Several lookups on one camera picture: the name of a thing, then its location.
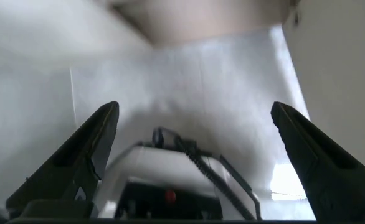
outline wire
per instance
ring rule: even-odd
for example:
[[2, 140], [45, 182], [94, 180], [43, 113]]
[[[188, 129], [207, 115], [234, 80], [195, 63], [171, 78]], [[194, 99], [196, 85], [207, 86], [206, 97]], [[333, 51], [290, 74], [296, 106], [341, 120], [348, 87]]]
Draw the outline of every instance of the wire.
[[185, 152], [185, 154], [191, 161], [193, 161], [199, 171], [201, 171], [202, 174], [207, 177], [227, 197], [227, 199], [244, 219], [255, 220], [254, 216], [247, 210], [245, 205], [239, 200], [238, 196], [236, 196], [227, 183], [203, 161], [200, 155], [196, 153], [196, 146], [188, 146], [179, 136], [179, 134], [175, 133], [174, 131], [162, 127], [159, 127], [158, 130], [162, 130], [174, 136], [174, 143], [176, 147], [182, 152]]

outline coiled cable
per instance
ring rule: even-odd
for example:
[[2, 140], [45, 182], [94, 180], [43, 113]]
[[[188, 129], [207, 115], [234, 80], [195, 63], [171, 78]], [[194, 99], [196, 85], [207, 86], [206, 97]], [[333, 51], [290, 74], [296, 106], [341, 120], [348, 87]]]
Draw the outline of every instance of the coiled cable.
[[170, 131], [166, 128], [158, 128], [158, 131], [165, 131], [174, 137], [174, 144], [176, 147], [184, 152], [188, 158], [193, 161], [195, 166], [201, 171], [201, 173], [207, 177], [231, 202], [235, 209], [242, 215], [246, 220], [255, 220], [254, 216], [250, 211], [247, 210], [245, 205], [239, 200], [238, 196], [231, 190], [226, 182], [214, 172], [202, 159], [200, 155], [196, 153], [196, 146], [188, 144], [174, 131]]

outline red button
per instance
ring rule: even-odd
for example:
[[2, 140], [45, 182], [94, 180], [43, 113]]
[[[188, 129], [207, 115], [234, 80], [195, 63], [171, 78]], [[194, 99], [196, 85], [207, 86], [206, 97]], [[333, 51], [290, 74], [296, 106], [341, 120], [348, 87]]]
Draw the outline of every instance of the red button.
[[176, 193], [172, 190], [166, 191], [166, 202], [167, 203], [174, 203], [176, 202]]

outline white panel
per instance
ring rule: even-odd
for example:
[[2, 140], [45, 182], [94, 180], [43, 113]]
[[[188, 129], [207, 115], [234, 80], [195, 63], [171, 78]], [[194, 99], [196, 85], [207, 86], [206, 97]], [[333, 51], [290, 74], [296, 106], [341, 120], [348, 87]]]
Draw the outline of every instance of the white panel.
[[0, 66], [0, 207], [75, 131], [69, 70]]
[[365, 0], [303, 0], [284, 26], [312, 122], [365, 165]]

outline white wall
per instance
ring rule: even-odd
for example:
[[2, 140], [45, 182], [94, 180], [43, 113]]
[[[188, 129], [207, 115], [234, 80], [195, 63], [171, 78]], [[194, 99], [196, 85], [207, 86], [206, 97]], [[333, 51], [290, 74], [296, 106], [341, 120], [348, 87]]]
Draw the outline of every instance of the white wall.
[[139, 54], [150, 47], [117, 14], [91, 0], [0, 0], [0, 51], [50, 66]]
[[312, 122], [365, 165], [365, 0], [307, 0], [284, 26]]
[[0, 61], [0, 208], [74, 131], [69, 70]]

